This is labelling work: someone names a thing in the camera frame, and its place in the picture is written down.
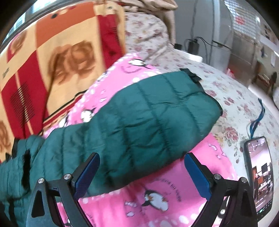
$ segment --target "lanyard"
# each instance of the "lanyard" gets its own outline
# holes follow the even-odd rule
[[[253,139],[254,132],[265,113],[265,108],[263,106],[262,100],[260,98],[258,100],[259,100],[259,103],[261,104],[262,110],[261,110],[259,117],[256,120],[254,120],[250,125],[250,139]]]

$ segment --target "pink penguin fabric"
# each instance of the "pink penguin fabric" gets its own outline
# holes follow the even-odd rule
[[[212,134],[191,152],[213,174],[238,180],[229,159]],[[202,198],[185,166],[184,159],[128,186],[108,194],[82,198],[79,203],[96,227],[188,227],[201,212],[206,200]],[[58,208],[66,226],[71,226],[61,203]],[[221,223],[220,211],[213,227]]]
[[[126,54],[103,73],[69,113],[59,123],[44,132],[43,137],[47,138],[56,128],[89,122],[118,91],[158,74],[161,74],[160,71],[142,61],[137,53]]]

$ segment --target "charger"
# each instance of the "charger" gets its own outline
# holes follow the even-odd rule
[[[197,39],[189,40],[188,50],[189,54],[198,55],[199,53],[199,43]]]

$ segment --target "silver bolt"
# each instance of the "silver bolt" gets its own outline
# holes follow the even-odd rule
[[[216,180],[220,180],[222,177],[221,177],[221,175],[219,173],[216,173],[216,174],[214,174],[214,178]]]
[[[243,183],[246,183],[246,182],[247,182],[247,179],[246,179],[245,177],[242,177],[242,178],[241,178],[241,181],[242,181]]]
[[[40,179],[38,180],[38,183],[41,184],[41,183],[43,183],[44,181],[45,181],[44,178],[40,178]]]
[[[64,175],[64,179],[65,179],[65,180],[68,180],[68,179],[70,179],[70,178],[71,178],[71,175],[70,175],[69,173],[67,173],[67,174]]]

